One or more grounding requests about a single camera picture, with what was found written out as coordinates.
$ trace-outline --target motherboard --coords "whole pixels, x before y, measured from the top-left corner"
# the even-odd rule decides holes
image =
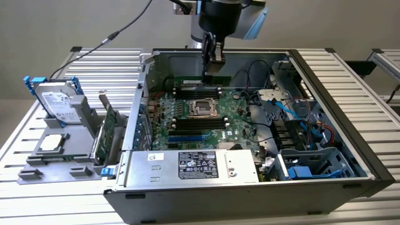
[[[150,102],[152,150],[231,149],[240,144],[256,153],[259,144],[250,141],[256,139],[255,127],[246,122],[251,117],[239,114],[239,92],[222,90],[219,98],[204,99],[180,99],[174,92],[159,96]]]

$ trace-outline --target green circuit board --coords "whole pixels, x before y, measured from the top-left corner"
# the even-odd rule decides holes
[[[219,117],[227,116],[230,126],[226,129],[203,130],[203,142],[175,142],[178,148],[168,148],[168,132],[174,130],[171,127],[172,118],[187,119],[190,116],[190,100],[176,100],[171,93],[166,93],[160,98],[159,114],[164,114],[159,121],[154,121],[154,144],[152,150],[195,150],[195,149],[216,149],[219,143],[238,143],[243,149],[251,149],[254,152],[259,149],[259,144],[247,139],[247,135],[252,132],[254,126],[246,123],[238,114],[239,100],[234,99],[235,91],[223,91],[220,99],[216,99],[216,110]]]

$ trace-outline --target warning label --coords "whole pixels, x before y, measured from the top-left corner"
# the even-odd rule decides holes
[[[66,123],[79,123],[80,117],[76,110],[70,106],[70,97],[62,92],[44,92],[44,101],[56,118]]]
[[[180,179],[219,178],[215,151],[179,152]]]

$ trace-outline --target white wall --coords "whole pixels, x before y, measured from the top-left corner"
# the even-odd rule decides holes
[[[146,3],[0,0],[0,98],[30,98],[23,77],[50,76],[71,47],[94,47]],[[258,40],[230,39],[227,47],[334,47],[350,60],[367,58],[371,48],[400,48],[400,0],[270,0],[268,6]],[[155,0],[110,47],[183,47],[191,41],[190,25],[188,17],[172,14],[167,0]],[[391,92],[387,76],[368,80],[383,94]]]

